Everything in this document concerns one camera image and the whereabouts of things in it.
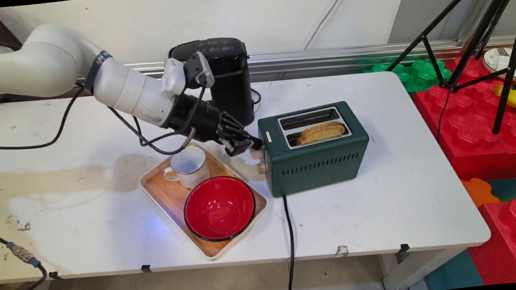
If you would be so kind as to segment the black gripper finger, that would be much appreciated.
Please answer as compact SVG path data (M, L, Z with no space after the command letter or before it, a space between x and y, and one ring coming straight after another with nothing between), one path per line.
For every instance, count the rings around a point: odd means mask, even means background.
M220 133L218 141L225 146L228 156L240 155L252 147L252 136L248 133Z
M221 133L232 133L232 132L239 132L239 133L248 133L251 135L248 131L244 130L244 126L241 125L241 123L232 117L230 113L227 113L227 111L221 112L220 114L220 131ZM262 148L263 142L261 139L252 136L252 147L251 148Z

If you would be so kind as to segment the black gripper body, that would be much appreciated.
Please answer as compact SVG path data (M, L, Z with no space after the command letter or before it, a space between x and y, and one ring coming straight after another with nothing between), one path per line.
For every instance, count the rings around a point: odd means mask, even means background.
M218 125L221 111L212 104L206 103L193 95L175 97L171 113L164 121L165 128L176 133L189 136L191 128L195 128L193 139L198 142L218 142Z

